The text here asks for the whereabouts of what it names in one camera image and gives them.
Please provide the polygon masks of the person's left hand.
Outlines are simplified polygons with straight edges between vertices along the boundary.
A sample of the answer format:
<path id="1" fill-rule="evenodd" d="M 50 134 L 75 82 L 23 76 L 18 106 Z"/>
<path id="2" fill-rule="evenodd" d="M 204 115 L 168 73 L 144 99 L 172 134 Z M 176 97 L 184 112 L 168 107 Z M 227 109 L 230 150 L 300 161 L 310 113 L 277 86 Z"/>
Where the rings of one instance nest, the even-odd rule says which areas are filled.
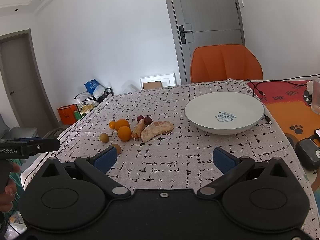
<path id="1" fill-rule="evenodd" d="M 20 167 L 16 163 L 12 163 L 12 173 L 14 175 L 9 175 L 4 180 L 5 188 L 1 193 L 1 212 L 9 212 L 14 207 L 18 187 L 21 185 L 19 172 Z"/>

